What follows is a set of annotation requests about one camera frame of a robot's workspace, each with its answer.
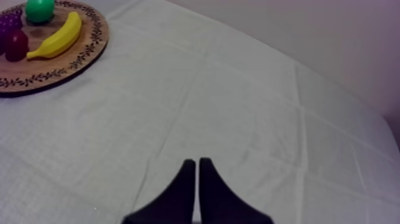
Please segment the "decorative leaf border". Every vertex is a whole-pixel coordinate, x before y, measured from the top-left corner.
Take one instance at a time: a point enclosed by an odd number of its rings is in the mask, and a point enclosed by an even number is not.
[[[70,2],[70,1],[55,1],[56,6],[61,6],[64,8],[73,8],[74,10],[78,9],[85,12],[86,16],[90,18],[93,22],[92,31],[90,32],[91,43],[85,46],[85,50],[80,52],[76,57],[75,61],[71,62],[67,68],[55,69],[53,71],[48,71],[46,73],[33,74],[29,78],[20,79],[19,77],[15,79],[7,79],[0,77],[0,88],[8,88],[10,86],[25,86],[28,87],[35,82],[43,82],[44,80],[48,80],[54,77],[61,77],[61,75],[66,74],[67,70],[78,70],[83,65],[83,62],[86,61],[86,58],[91,56],[97,45],[102,41],[102,30],[103,26],[101,22],[100,16],[97,14],[96,10],[92,7],[88,7],[86,5],[80,4],[78,2]],[[0,16],[12,13],[14,11],[22,9],[24,4],[17,5],[11,7],[0,13]]]

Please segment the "fruit plate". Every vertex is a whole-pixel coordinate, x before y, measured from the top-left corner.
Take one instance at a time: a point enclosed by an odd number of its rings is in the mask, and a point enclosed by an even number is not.
[[[16,5],[0,16],[24,8],[25,4]],[[59,30],[72,11],[79,13],[82,28],[76,43],[63,54],[52,59],[24,58],[18,62],[7,61],[5,54],[0,56],[0,97],[19,97],[56,87],[81,74],[100,57],[108,42],[107,22],[96,9],[74,1],[55,1],[53,19],[41,26],[30,24],[25,13],[22,15],[22,31],[29,38],[29,50],[38,49]]]

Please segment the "white tablecloth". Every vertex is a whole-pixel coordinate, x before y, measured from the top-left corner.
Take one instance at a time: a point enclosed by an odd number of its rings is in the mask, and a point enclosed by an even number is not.
[[[98,62],[0,99],[0,223],[118,223],[203,156],[277,224],[400,223],[397,146],[352,95],[169,2],[85,2],[110,25]]]

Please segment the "purple grapes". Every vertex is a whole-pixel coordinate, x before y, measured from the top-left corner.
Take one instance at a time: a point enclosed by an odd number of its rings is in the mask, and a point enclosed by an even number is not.
[[[19,9],[0,17],[0,55],[4,53],[3,37],[12,30],[22,28],[22,13]]]
[[[7,28],[7,30],[22,28],[21,15],[18,11],[0,17],[0,28],[2,27]]]

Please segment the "banana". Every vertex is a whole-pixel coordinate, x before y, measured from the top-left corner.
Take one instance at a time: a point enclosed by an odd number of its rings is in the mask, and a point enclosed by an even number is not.
[[[75,43],[79,37],[81,27],[82,20],[79,14],[77,12],[70,12],[62,28],[45,39],[37,50],[28,52],[26,57],[28,59],[35,57],[56,57]]]

